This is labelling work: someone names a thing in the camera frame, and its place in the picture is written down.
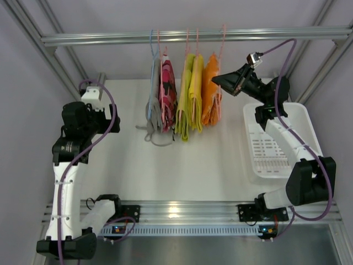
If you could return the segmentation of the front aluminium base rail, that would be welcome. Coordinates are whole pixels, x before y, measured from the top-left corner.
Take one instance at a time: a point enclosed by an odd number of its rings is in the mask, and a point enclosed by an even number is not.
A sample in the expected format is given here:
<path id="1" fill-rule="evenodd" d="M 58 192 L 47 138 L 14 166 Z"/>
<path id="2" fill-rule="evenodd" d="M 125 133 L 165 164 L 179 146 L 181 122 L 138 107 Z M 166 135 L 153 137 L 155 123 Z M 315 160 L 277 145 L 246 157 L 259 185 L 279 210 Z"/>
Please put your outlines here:
<path id="1" fill-rule="evenodd" d="M 203 225 L 203 224 L 245 224 L 240 222 L 238 204 L 250 202 L 177 202 L 177 201 L 122 201 L 122 205 L 139 205 L 139 224 L 146 225 Z M 307 218 L 321 214 L 325 203 L 314 203 L 295 207 L 296 213 Z M 49 224 L 52 203 L 49 203 L 41 219 L 42 224 Z M 342 222 L 337 204 L 334 202 L 330 212 L 317 223 L 295 217 L 294 224 L 328 224 Z"/>

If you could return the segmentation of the grey trousers with drawstring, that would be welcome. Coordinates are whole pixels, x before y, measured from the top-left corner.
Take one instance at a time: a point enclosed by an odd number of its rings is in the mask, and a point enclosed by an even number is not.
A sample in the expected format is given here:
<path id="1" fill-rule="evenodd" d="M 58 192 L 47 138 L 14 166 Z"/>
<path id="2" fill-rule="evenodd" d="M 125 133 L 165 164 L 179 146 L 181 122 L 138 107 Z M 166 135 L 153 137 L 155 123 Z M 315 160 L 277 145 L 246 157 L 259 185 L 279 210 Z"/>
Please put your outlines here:
<path id="1" fill-rule="evenodd" d="M 172 144 L 172 142 L 168 143 L 157 143 L 153 140 L 153 135 L 162 132 L 162 119 L 161 119 L 161 105 L 159 103 L 159 74 L 160 74 L 160 60 L 157 58 L 155 62 L 155 76 L 154 76 L 154 98 L 152 101 L 152 116 L 151 120 L 149 121 L 147 118 L 148 112 L 148 102 L 146 104 L 145 109 L 145 117 L 147 120 L 146 126 L 138 126 L 136 125 L 135 128 L 139 130 L 145 130 L 147 133 L 145 135 L 144 141 L 151 142 L 154 146 L 158 147 L 166 147 Z"/>

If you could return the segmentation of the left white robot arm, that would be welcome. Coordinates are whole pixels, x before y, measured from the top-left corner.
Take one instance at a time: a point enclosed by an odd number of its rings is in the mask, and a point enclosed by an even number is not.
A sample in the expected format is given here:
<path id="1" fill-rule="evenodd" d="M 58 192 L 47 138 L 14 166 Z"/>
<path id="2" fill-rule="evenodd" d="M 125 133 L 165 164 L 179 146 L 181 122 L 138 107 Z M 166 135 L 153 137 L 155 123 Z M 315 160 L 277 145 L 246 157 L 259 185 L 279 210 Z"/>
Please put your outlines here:
<path id="1" fill-rule="evenodd" d="M 120 118 L 115 104 L 109 105 L 111 119 L 104 109 L 90 103 L 72 102 L 62 109 L 63 125 L 52 147 L 55 192 L 49 228 L 36 244 L 37 253 L 58 259 L 88 260 L 94 257 L 103 226 L 122 214 L 117 194 L 99 195 L 93 209 L 81 218 L 81 188 L 88 168 L 93 137 L 119 133 Z"/>

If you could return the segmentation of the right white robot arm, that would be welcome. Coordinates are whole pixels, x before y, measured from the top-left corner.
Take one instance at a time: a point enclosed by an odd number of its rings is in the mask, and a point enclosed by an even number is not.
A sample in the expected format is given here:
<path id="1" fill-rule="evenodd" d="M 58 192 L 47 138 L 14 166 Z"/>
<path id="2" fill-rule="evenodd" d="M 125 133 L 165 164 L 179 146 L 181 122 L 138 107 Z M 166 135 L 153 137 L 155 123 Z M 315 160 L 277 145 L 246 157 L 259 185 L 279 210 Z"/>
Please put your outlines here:
<path id="1" fill-rule="evenodd" d="M 286 155 L 291 174 L 284 187 L 258 195 L 255 200 L 260 212 L 279 208 L 327 202 L 322 214 L 305 221 L 318 221 L 329 212 L 334 195 L 336 162 L 315 152 L 287 123 L 288 114 L 284 102 L 288 99 L 289 80 L 278 76 L 264 84 L 254 72 L 253 66 L 244 64 L 239 70 L 212 77 L 211 81 L 225 92 L 237 96 L 243 92 L 261 102 L 255 108 L 255 120 L 270 135 Z"/>

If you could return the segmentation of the blue hanger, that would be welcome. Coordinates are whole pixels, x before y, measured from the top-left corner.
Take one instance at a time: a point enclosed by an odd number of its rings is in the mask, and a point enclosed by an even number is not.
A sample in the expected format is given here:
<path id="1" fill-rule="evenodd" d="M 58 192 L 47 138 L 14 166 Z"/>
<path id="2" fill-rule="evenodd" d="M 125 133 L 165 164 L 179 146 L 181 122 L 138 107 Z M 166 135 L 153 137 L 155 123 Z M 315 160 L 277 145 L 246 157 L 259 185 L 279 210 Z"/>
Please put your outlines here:
<path id="1" fill-rule="evenodd" d="M 151 54 L 152 54 L 152 66 L 151 66 L 151 78 L 150 78 L 150 93 L 149 93 L 149 100 L 148 100 L 148 112 L 147 112 L 147 118 L 150 121 L 151 116 L 152 116 L 152 101 L 154 98 L 154 76 L 155 76 L 155 62 L 157 60 L 157 57 L 159 56 L 159 46 L 156 46 L 156 50 L 154 50 L 153 44 L 152 44 L 152 35 L 153 35 L 153 29 L 150 31 L 149 34 L 149 45 L 151 48 Z"/>

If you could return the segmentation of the pink hanger of orange trousers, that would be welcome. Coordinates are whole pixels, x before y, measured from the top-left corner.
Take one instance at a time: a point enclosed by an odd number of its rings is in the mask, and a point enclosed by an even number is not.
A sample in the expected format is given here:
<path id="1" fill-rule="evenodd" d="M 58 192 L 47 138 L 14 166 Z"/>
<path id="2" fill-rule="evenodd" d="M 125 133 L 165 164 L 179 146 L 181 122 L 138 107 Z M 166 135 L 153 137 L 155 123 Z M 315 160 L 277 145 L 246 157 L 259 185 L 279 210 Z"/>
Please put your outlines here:
<path id="1" fill-rule="evenodd" d="M 217 58 L 217 74 L 219 75 L 221 73 L 221 65 L 222 65 L 222 54 L 223 54 L 223 49 L 224 49 L 224 42 L 225 42 L 225 37 L 226 37 L 226 25 L 222 25 L 222 43 L 220 47 L 220 51 L 218 53 L 218 58 Z M 218 85 L 217 88 L 217 95 L 216 95 L 216 114 L 217 114 L 217 121 L 221 120 L 222 116 L 222 110 L 221 110 L 221 87 Z"/>

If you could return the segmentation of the yellow-green trousers left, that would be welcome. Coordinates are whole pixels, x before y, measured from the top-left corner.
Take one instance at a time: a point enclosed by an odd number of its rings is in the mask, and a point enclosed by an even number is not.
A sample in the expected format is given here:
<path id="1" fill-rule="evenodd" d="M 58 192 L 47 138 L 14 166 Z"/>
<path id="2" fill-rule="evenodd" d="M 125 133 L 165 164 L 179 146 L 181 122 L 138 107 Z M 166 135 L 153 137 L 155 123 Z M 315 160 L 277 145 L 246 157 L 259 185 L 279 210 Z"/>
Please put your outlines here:
<path id="1" fill-rule="evenodd" d="M 179 109 L 180 109 L 180 96 L 178 101 L 178 107 L 176 111 L 176 123 L 174 132 L 180 135 L 181 140 L 187 142 L 189 139 L 189 110 L 188 110 L 188 90 L 191 83 L 193 63 L 195 59 L 195 54 L 188 53 L 186 61 L 186 70 L 185 70 L 185 98 L 183 111 L 181 116 L 181 122 L 179 122 Z"/>

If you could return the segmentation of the orange trousers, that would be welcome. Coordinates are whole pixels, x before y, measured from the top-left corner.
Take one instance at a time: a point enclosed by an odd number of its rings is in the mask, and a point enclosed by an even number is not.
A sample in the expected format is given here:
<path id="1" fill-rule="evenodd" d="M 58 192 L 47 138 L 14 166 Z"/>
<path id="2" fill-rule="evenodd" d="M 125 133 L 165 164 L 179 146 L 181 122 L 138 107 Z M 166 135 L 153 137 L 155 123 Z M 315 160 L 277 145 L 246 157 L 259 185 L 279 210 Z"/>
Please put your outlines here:
<path id="1" fill-rule="evenodd" d="M 219 63 L 215 53 L 208 60 L 202 72 L 202 114 L 201 123 L 205 126 L 215 126 L 222 116 L 220 87 L 212 82 L 212 78 L 219 74 Z"/>

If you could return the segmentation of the pink camouflage trousers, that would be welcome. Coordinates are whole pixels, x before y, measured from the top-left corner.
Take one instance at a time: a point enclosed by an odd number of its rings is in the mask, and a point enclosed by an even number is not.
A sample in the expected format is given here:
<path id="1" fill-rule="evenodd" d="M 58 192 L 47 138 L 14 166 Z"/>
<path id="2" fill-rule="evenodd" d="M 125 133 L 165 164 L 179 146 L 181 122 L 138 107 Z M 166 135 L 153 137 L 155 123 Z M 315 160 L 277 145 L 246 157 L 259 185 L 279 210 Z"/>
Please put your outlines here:
<path id="1" fill-rule="evenodd" d="M 167 124 L 164 125 L 162 122 L 162 132 L 166 133 L 170 129 L 172 129 L 175 125 L 176 111 L 177 111 L 177 105 L 178 105 L 174 71 L 168 55 L 164 56 L 163 58 L 163 79 L 164 79 L 163 83 L 165 87 L 165 95 L 167 100 L 167 106 L 166 106 Z M 159 102 L 161 105 L 160 92 L 159 92 Z"/>

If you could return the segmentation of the aluminium hanging rail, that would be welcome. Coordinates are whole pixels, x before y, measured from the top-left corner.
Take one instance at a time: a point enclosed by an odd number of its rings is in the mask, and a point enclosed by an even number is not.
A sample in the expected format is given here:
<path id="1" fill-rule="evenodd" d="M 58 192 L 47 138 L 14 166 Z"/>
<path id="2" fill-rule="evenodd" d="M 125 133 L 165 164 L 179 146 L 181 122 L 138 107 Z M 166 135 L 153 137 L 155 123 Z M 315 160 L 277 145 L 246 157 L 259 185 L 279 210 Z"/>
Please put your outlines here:
<path id="1" fill-rule="evenodd" d="M 346 26 L 305 26 L 295 28 L 269 29 L 222 29 L 213 30 L 180 30 L 180 31 L 143 31 L 120 33 L 82 33 L 51 34 L 43 36 L 41 41 L 47 47 L 105 45 L 105 44 L 143 44 L 160 41 L 162 43 L 218 42 L 218 41 L 265 41 L 285 40 L 290 38 L 302 40 L 346 39 L 352 28 Z"/>

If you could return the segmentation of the white plastic basket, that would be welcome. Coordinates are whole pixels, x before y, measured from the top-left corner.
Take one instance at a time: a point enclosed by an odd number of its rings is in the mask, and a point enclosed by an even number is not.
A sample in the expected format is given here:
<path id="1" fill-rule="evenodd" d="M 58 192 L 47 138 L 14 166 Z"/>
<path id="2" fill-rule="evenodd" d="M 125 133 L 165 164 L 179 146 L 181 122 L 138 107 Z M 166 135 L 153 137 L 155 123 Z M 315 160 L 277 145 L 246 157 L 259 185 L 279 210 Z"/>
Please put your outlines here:
<path id="1" fill-rule="evenodd" d="M 261 103 L 249 103 L 243 108 L 245 133 L 248 140 L 250 160 L 254 172 L 253 181 L 286 182 L 291 174 L 291 167 L 285 153 L 275 140 L 265 133 L 255 120 L 255 108 Z M 312 122 L 307 109 L 299 103 L 284 103 L 288 114 L 285 122 L 297 131 L 297 134 L 318 155 L 322 155 Z"/>

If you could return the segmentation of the yellow trousers right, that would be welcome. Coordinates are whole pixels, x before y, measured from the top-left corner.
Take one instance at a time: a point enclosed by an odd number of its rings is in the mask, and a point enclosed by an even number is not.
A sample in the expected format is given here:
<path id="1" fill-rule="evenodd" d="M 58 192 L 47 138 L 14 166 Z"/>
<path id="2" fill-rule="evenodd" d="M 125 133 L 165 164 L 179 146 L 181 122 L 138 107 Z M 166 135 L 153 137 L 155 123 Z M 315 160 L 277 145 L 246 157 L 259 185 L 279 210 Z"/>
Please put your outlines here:
<path id="1" fill-rule="evenodd" d="M 202 122 L 201 122 L 201 114 L 202 114 L 202 96 L 201 96 L 201 87 L 202 87 L 202 72 L 204 69 L 204 58 L 201 54 L 199 54 L 198 58 L 198 69 L 197 69 L 197 83 L 196 83 L 196 108 L 195 108 L 195 120 L 192 122 L 192 105 L 193 105 L 193 97 L 194 97 L 194 78 L 195 78 L 195 67 L 196 60 L 194 59 L 191 83 L 188 90 L 188 108 L 189 108 L 189 119 L 190 119 L 190 127 L 192 130 L 197 130 L 199 133 L 202 132 Z"/>

